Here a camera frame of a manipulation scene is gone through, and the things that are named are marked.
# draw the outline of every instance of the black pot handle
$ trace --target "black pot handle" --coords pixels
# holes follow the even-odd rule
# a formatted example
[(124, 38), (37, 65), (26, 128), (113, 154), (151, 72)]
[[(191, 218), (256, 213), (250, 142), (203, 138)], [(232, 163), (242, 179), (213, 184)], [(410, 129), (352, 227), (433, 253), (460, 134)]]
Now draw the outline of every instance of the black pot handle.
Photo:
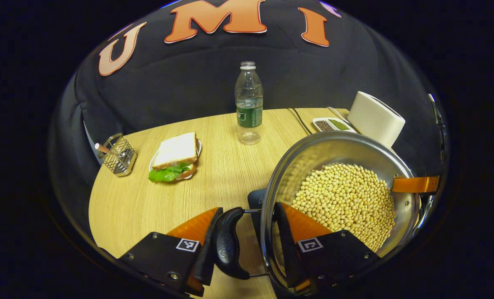
[(237, 279), (249, 279), (250, 275), (240, 266), (240, 242), (236, 224), (245, 210), (233, 208), (221, 214), (215, 221), (212, 245), (215, 264), (224, 274)]

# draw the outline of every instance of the table surface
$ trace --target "table surface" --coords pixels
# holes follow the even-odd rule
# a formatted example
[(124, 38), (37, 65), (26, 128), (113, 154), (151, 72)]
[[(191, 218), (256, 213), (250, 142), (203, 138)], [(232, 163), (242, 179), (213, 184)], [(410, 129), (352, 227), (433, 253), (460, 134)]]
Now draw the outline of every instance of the table surface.
[[(348, 110), (337, 109), (343, 117)], [(335, 117), (328, 108), (298, 108), (302, 121), (312, 132), (312, 119)], [(137, 152), (133, 172), (117, 177), (101, 166), (90, 195), (90, 229), (97, 246), (114, 257), (152, 231), (167, 233), (184, 221), (220, 206), (229, 210), (249, 208), (249, 192), (267, 187), (284, 153), (308, 133), (291, 109), (264, 110), (262, 139), (242, 144), (236, 134), (236, 114), (222, 114), (172, 123), (125, 136)], [(195, 131), (202, 150), (192, 178), (172, 184), (148, 180), (149, 161), (160, 142)], [(237, 224), (240, 265), (251, 274), (266, 272), (250, 215)], [(205, 298), (275, 298), (267, 276), (234, 279), (215, 267)]]

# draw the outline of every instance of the metal pot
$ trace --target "metal pot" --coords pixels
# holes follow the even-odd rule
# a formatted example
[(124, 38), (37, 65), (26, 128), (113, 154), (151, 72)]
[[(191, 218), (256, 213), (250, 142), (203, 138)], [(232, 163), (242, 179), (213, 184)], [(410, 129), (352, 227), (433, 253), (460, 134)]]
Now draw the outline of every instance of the metal pot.
[[(363, 166), (374, 171), (378, 179), (385, 180), (389, 188), (392, 187), (395, 176), (413, 177), (408, 166), (391, 149), (360, 134), (345, 131), (319, 132), (294, 144), (279, 161), (271, 176), (264, 195), (260, 227), (260, 245), (268, 274), (277, 285), (290, 293), (295, 291), (285, 283), (280, 242), (275, 242), (279, 238), (278, 228), (272, 219), (275, 204), (284, 202), (291, 205), (304, 178), (312, 170), (320, 170), (323, 165), (332, 163)], [(414, 228), (418, 221), (418, 194), (393, 193), (393, 199), (395, 226), (391, 230), (391, 236), (376, 251), (380, 258), (406, 244), (414, 236)], [(216, 246), (217, 253), (216, 264), (224, 273), (240, 279), (253, 276), (241, 269), (238, 263), (239, 243), (235, 235), (235, 226), (245, 212), (255, 211), (242, 208), (229, 210), (217, 221), (213, 233), (213, 246)]]

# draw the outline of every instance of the small tray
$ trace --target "small tray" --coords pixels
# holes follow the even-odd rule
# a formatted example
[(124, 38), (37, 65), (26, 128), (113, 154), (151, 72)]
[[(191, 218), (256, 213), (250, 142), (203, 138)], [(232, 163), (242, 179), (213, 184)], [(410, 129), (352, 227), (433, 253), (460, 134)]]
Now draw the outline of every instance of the small tray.
[[(199, 138), (197, 138), (197, 157), (198, 157), (198, 159), (199, 159), (199, 154), (201, 153), (201, 148), (202, 148), (201, 140), (199, 140)], [(149, 161), (149, 171), (153, 170), (152, 163), (153, 163), (153, 161), (154, 161), (154, 159), (156, 158), (157, 155), (158, 155), (158, 149), (157, 149), (156, 152), (154, 152), (154, 155), (153, 155), (153, 158), (151, 158), (151, 161)], [(192, 175), (193, 174), (190, 174), (189, 176), (187, 176), (184, 179), (187, 180), (187, 179), (191, 178)]]
[[(313, 119), (313, 126), (319, 130), (319, 131), (322, 131), (321, 128), (319, 126), (317, 126), (317, 124), (315, 123), (316, 121), (326, 121), (328, 123), (328, 125), (330, 125), (330, 127), (332, 128), (332, 130), (334, 131), (347, 131), (347, 132), (353, 132), (353, 133), (357, 133), (354, 129), (352, 129), (349, 125), (347, 125), (344, 121), (342, 121), (341, 119), (338, 119), (338, 118), (315, 118)], [(348, 130), (340, 130), (338, 129), (335, 125), (333, 125), (330, 120), (333, 120), (333, 121), (337, 121), (338, 123), (341, 123), (342, 125), (345, 125), (346, 127), (348, 127)]]

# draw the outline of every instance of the bottle cap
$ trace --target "bottle cap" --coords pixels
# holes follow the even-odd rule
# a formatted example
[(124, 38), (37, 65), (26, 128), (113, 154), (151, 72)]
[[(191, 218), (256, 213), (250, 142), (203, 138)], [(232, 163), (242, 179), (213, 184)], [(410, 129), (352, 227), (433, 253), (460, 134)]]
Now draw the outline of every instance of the bottle cap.
[(240, 64), (240, 69), (241, 70), (255, 70), (256, 66), (254, 64), (254, 61), (242, 61)]

